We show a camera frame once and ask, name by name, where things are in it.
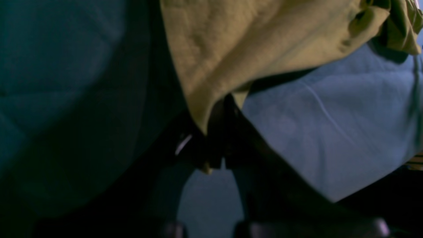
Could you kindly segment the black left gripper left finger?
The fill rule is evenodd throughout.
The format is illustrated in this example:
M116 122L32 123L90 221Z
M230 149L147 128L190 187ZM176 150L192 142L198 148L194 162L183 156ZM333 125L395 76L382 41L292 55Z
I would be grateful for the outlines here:
M59 218L38 221L33 237L187 238L177 213L195 169L190 149L199 141L190 116L178 115L105 192Z

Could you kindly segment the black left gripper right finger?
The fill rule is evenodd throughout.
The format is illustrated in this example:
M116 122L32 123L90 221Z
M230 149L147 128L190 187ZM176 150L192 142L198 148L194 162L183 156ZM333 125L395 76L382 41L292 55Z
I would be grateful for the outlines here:
M231 95L211 116L211 141L235 176L245 219L235 238L388 238L382 218L322 196L264 140Z

